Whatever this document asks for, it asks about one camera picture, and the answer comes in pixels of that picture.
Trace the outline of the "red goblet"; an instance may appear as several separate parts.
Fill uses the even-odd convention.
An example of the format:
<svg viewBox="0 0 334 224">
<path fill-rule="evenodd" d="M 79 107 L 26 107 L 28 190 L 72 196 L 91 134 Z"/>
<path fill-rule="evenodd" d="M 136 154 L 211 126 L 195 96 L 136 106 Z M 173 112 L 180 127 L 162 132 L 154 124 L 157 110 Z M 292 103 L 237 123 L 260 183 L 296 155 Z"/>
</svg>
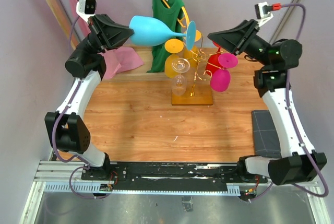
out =
<svg viewBox="0 0 334 224">
<path fill-rule="evenodd" d="M 207 65 L 205 68 L 206 75 L 209 75 L 210 77 L 219 69 L 224 69 L 224 67 L 219 63 L 218 58 L 219 56 L 224 53 L 224 50 L 222 50 L 221 46 L 218 45 L 215 42 L 212 42 L 214 46 L 216 46 L 218 49 L 214 54 L 211 54 L 207 60 Z"/>
</svg>

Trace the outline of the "blue goblet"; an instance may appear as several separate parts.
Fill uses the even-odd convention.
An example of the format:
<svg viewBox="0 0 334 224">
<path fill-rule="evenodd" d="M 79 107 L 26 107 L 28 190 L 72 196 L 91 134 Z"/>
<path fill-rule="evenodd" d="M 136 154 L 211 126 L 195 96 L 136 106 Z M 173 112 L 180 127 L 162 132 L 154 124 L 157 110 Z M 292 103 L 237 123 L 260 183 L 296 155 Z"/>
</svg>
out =
<svg viewBox="0 0 334 224">
<path fill-rule="evenodd" d="M 186 48 L 191 50 L 196 39 L 196 23 L 191 21 L 185 33 L 172 31 L 165 23 L 153 18 L 144 16 L 134 16 L 129 27 L 134 31 L 130 40 L 135 45 L 157 46 L 173 37 L 185 37 Z"/>
</svg>

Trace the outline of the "magenta goblet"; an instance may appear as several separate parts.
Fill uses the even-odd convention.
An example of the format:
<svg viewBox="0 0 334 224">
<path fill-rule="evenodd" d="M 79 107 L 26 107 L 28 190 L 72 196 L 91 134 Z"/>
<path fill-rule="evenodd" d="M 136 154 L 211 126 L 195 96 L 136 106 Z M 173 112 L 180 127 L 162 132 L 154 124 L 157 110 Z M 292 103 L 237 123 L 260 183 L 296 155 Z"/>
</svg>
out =
<svg viewBox="0 0 334 224">
<path fill-rule="evenodd" d="M 217 70 L 211 76 L 210 86 L 214 91 L 224 92 L 228 89 L 231 81 L 231 74 L 229 69 L 237 66 L 238 59 L 231 53 L 222 53 L 219 56 L 218 61 L 224 67 L 224 69 Z"/>
</svg>

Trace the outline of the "yellow goblet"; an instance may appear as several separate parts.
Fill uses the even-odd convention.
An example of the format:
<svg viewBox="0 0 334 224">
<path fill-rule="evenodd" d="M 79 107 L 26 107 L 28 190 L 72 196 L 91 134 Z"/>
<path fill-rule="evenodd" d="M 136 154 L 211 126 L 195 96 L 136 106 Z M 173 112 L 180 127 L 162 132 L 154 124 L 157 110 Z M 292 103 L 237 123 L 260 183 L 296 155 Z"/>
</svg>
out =
<svg viewBox="0 0 334 224">
<path fill-rule="evenodd" d="M 197 29 L 196 30 L 195 41 L 197 42 L 201 38 L 202 38 L 202 34 Z M 195 60 L 195 58 L 197 57 L 197 53 L 198 53 L 198 47 L 196 45 L 194 45 L 191 50 L 188 50 L 187 48 L 184 48 L 184 51 L 183 51 L 183 58 L 187 59 L 190 63 L 190 66 L 193 67 L 193 68 L 195 68 L 196 65 L 197 65 L 197 61 Z"/>
<path fill-rule="evenodd" d="M 183 50 L 184 44 L 181 40 L 170 39 L 166 41 L 164 48 L 170 53 L 165 61 L 164 73 L 168 78 L 173 78 L 177 72 L 173 69 L 172 63 L 174 60 L 178 59 L 178 53 Z"/>
</svg>

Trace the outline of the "clear wine glass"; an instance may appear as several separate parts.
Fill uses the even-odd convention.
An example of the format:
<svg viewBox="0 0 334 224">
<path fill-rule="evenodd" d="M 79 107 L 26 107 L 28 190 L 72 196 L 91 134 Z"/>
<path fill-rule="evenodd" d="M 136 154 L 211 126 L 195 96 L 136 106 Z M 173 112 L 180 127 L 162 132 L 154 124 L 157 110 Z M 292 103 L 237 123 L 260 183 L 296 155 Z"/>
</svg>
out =
<svg viewBox="0 0 334 224">
<path fill-rule="evenodd" d="M 171 89 L 174 95 L 181 96 L 187 89 L 187 79 L 183 74 L 189 71 L 190 62 L 185 58 L 178 58 L 172 62 L 172 68 L 177 74 L 172 78 Z"/>
</svg>

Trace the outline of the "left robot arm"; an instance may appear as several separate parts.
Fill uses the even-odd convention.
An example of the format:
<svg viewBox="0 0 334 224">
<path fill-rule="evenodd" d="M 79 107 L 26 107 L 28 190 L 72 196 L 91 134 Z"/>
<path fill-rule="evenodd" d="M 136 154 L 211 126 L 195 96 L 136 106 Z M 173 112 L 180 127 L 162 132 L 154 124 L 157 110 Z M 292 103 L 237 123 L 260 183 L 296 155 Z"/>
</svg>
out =
<svg viewBox="0 0 334 224">
<path fill-rule="evenodd" d="M 78 158 L 84 162 L 83 179 L 106 180 L 112 173 L 109 155 L 91 142 L 83 116 L 106 72 L 103 54 L 121 47 L 134 32 L 106 14 L 88 15 L 84 19 L 90 32 L 65 63 L 74 83 L 64 102 L 55 112 L 48 112 L 44 121 L 50 145 L 61 162 Z"/>
</svg>

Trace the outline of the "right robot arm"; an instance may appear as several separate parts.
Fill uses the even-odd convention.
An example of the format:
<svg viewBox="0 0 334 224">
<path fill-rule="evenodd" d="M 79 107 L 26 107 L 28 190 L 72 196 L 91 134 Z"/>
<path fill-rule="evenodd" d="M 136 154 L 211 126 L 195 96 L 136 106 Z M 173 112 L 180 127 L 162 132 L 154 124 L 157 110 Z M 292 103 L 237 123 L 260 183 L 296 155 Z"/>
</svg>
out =
<svg viewBox="0 0 334 224">
<path fill-rule="evenodd" d="M 229 53 L 246 53 L 262 64 L 254 72 L 254 86 L 268 107 L 280 144 L 281 157 L 241 157 L 237 178 L 249 182 L 256 174 L 268 177 L 275 185 L 312 181 L 327 164 L 323 152 L 317 152 L 308 139 L 287 87 L 288 72 L 299 64 L 302 45 L 295 39 L 281 39 L 270 44 L 257 35 L 255 20 L 244 20 L 238 26 L 212 32 L 208 38 Z"/>
</svg>

